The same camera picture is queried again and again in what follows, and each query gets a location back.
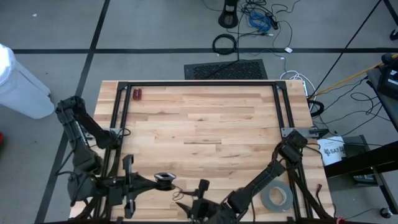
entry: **black floor tape line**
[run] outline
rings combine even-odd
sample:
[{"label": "black floor tape line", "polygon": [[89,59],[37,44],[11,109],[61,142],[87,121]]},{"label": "black floor tape line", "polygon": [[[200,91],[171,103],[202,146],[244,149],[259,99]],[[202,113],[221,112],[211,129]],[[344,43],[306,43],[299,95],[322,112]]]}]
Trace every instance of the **black floor tape line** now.
[{"label": "black floor tape line", "polygon": [[[292,48],[294,53],[322,53],[322,54],[378,54],[398,53],[398,48]],[[13,49],[15,54],[203,54],[214,53],[211,48],[187,49]],[[240,48],[239,53],[286,53],[285,49],[273,48]]]},{"label": "black floor tape line", "polygon": [[[76,88],[76,93],[75,93],[76,96],[81,96],[81,94],[83,93],[83,89],[86,84],[88,72],[90,71],[90,66],[91,66],[91,63],[92,63],[93,57],[94,57],[93,50],[97,46],[98,39],[99,39],[100,33],[101,33],[101,29],[104,24],[105,15],[106,15],[106,12],[108,11],[109,3],[110,3],[110,0],[105,0],[104,5],[101,10],[101,14],[99,15],[98,23],[97,23],[97,26],[96,26],[96,29],[94,32],[94,36],[93,36],[93,40],[91,41],[90,49],[89,49],[83,70],[81,71],[78,86]],[[35,223],[43,223],[45,221],[45,217],[47,215],[47,211],[49,209],[51,198],[52,198],[52,195],[54,192],[55,184],[58,179],[57,176],[55,175],[55,172],[59,169],[59,167],[62,163],[63,157],[65,155],[65,151],[67,148],[67,144],[68,144],[68,138],[67,138],[66,133],[63,132],[62,138],[61,138],[61,141],[60,141],[60,144],[58,147],[58,151],[55,156],[53,166],[51,168],[50,177],[49,177],[49,180],[45,187],[42,201],[40,203],[39,211],[37,212]]]}]

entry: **power strip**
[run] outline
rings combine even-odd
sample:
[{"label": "power strip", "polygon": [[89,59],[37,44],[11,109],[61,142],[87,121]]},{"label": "power strip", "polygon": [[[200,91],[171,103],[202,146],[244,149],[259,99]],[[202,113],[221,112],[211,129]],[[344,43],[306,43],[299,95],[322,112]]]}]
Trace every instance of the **power strip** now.
[{"label": "power strip", "polygon": [[303,86],[304,86],[304,93],[305,93],[305,96],[308,96],[307,86],[306,86],[304,80],[303,80]]}]

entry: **floor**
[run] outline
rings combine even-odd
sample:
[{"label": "floor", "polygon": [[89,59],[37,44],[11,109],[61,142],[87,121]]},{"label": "floor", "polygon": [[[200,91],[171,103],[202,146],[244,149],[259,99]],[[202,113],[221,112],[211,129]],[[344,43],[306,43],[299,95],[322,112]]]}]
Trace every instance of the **floor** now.
[{"label": "floor", "polygon": [[[213,9],[220,9],[223,3],[206,2]],[[291,8],[294,1],[269,0],[266,7],[275,2]],[[340,55],[331,49],[346,46],[376,3],[377,0],[302,0],[292,13],[277,15],[279,21],[288,21],[293,28],[289,47],[294,51],[281,54],[285,60],[270,53],[242,53],[241,58],[263,59],[269,79],[278,79],[286,62],[288,70],[306,75],[317,86]],[[391,3],[398,10],[398,2]],[[0,43],[14,49],[18,61],[51,89],[54,103],[81,95],[88,112],[93,114],[102,80],[181,80],[185,64],[236,60],[236,55],[218,56],[211,52],[213,39],[225,33],[217,23],[219,14],[207,9],[201,0],[0,0]],[[395,28],[386,6],[380,3],[348,46],[353,49],[351,53],[343,54],[320,89],[379,63],[382,50],[370,48],[394,48],[398,52],[398,41],[389,40]],[[240,32],[250,31],[253,29],[241,25]],[[271,48],[276,34],[244,37],[240,47]],[[283,49],[289,37],[290,30],[283,23],[275,47]],[[329,105],[348,89],[318,99]],[[367,84],[355,91],[374,96]],[[347,95],[322,118],[331,121],[368,108],[370,102],[354,101]],[[36,219],[57,151],[65,150],[58,148],[63,131],[56,116],[33,120],[3,106],[0,114],[0,131],[6,135],[0,148],[0,223],[66,220],[67,177],[58,178],[47,214]],[[379,115],[387,117],[384,110]],[[370,118],[371,115],[358,113],[329,127],[343,134]],[[374,144],[386,144],[398,137],[392,124],[381,118],[371,120],[349,136],[359,134]],[[390,186],[398,184],[398,173],[385,177]],[[355,187],[347,177],[329,179],[329,185],[337,216],[347,218],[375,208],[352,221],[398,222],[398,217],[379,216],[378,209],[386,207],[386,202],[377,187]]]}]

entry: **red object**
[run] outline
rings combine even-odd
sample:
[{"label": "red object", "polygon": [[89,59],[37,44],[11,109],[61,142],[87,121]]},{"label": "red object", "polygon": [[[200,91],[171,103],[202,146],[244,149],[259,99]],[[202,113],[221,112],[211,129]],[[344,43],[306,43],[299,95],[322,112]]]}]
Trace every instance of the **red object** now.
[{"label": "red object", "polygon": [[132,91],[132,99],[133,100],[137,100],[137,96],[136,95],[137,95],[137,90],[133,90]]},{"label": "red object", "polygon": [[142,95],[142,90],[141,89],[138,89],[138,94],[137,94],[137,99],[138,100],[141,100],[141,95]]},{"label": "red object", "polygon": [[135,89],[132,91],[132,99],[133,100],[141,100],[142,90]]}]

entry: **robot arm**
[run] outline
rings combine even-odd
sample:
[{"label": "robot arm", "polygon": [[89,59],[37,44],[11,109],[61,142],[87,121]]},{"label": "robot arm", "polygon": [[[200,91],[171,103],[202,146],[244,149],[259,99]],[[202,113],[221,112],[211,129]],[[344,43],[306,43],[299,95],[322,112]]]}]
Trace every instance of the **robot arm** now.
[{"label": "robot arm", "polygon": [[[323,207],[317,203],[312,194],[304,184],[301,183],[297,173],[293,169],[301,161],[302,154],[300,150],[306,145],[307,140],[298,132],[293,131],[286,139],[276,146],[272,154],[272,160],[267,168],[247,184],[247,186],[231,192],[221,203],[215,203],[203,198],[204,191],[208,189],[209,182],[207,180],[201,180],[199,189],[196,191],[182,192],[183,194],[198,197],[197,200],[193,201],[192,208],[179,202],[177,202],[177,205],[185,211],[187,217],[194,223],[238,223],[244,214],[246,214],[252,198],[272,180],[287,171],[293,177],[294,181],[303,192],[304,197],[308,199],[317,215],[320,218],[334,220],[333,217],[329,216],[329,214],[324,211]],[[286,169],[280,161],[277,160],[278,154],[289,161],[292,167]]]},{"label": "robot arm", "polygon": [[124,207],[126,218],[131,218],[135,211],[136,197],[148,190],[173,190],[175,187],[172,181],[175,175],[170,173],[155,174],[155,181],[148,180],[137,172],[132,172],[131,165],[134,162],[133,155],[127,155],[123,159],[125,176],[122,177],[97,177],[100,174],[103,161],[87,143],[83,129],[96,139],[96,144],[101,149],[120,150],[120,138],[112,130],[103,130],[88,115],[85,102],[78,96],[70,97],[61,101],[55,110],[58,120],[68,136],[73,153],[73,172],[68,178],[68,193],[71,199],[71,206],[76,201],[92,200],[84,211],[75,219],[86,219],[101,197],[107,197],[109,206],[120,205],[123,198],[126,198]]},{"label": "robot arm", "polygon": [[81,126],[95,137],[97,146],[101,149],[107,147],[117,149],[120,146],[117,134],[114,131],[103,130],[87,114],[85,102],[78,96],[59,102],[55,112],[72,147],[74,171],[99,174],[102,168],[102,159],[90,149]]}]

